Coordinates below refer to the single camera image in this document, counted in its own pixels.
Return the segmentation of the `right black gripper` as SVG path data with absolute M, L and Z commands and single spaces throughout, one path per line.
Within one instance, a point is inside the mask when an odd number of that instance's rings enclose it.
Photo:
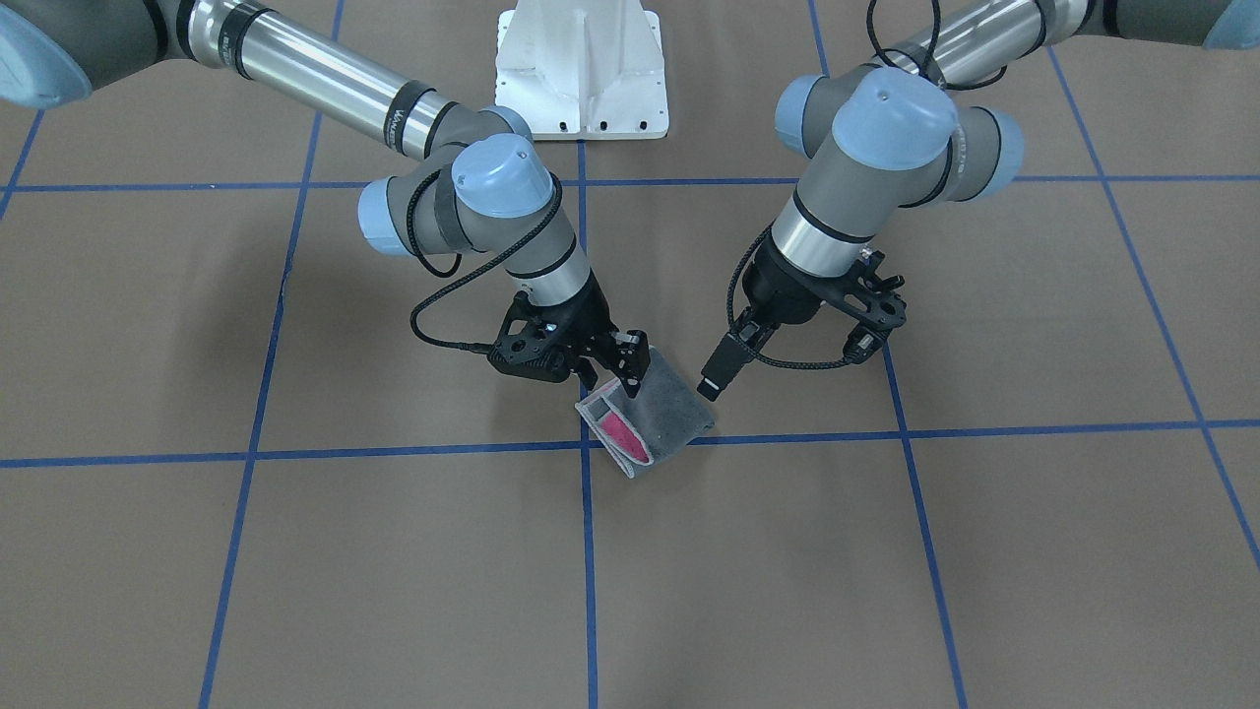
M 558 340 L 553 353 L 559 356 L 554 382 L 566 382 L 573 373 L 585 387 L 593 387 L 598 377 L 593 363 L 612 373 L 627 398 L 643 390 L 650 368 L 650 345 L 645 331 L 621 331 L 611 320 L 610 306 L 598 286 L 588 277 L 583 288 L 572 298 L 547 314 L 554 322 Z

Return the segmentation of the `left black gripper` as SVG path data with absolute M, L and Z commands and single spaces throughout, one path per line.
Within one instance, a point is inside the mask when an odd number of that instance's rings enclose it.
M 820 298 L 770 259 L 762 241 L 752 242 L 730 277 L 724 297 L 727 332 L 701 369 L 698 394 L 717 400 L 752 360 L 769 366 L 796 366 L 796 360 L 765 356 L 761 351 L 779 327 L 809 322 L 820 305 Z

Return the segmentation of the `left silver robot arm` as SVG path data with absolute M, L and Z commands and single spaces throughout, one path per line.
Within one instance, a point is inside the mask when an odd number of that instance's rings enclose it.
M 856 366 L 906 320 L 902 280 L 877 275 L 872 239 L 898 208 L 971 201 L 1008 185 L 1024 157 L 1021 126 L 954 94 L 994 84 L 1014 60 L 1067 37 L 1097 35 L 1247 50 L 1255 1 L 976 1 L 908 40 L 873 42 L 845 76 L 803 76 L 780 97 L 775 128 L 809 164 L 782 212 L 743 254 L 730 286 L 748 303 L 706 361 L 716 400 L 782 326 L 822 305 L 854 319 L 834 366 Z

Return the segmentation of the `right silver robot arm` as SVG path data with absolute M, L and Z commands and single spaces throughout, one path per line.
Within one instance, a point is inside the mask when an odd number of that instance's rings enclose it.
M 645 332 L 620 331 L 564 215 L 563 189 L 513 110 L 472 111 L 260 1 L 5 1 L 3 99 L 50 110 L 163 60 L 229 69 L 413 159 L 373 181 L 358 219 L 382 254 L 433 269 L 433 257 L 490 254 L 517 285 L 491 343 L 441 349 L 486 356 L 509 377 L 595 387 L 598 369 L 636 395 Z

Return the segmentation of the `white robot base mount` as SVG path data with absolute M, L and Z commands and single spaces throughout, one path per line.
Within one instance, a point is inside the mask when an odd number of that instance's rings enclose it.
M 519 1 L 496 21 L 495 105 L 541 141 L 669 133 L 662 18 L 639 1 Z

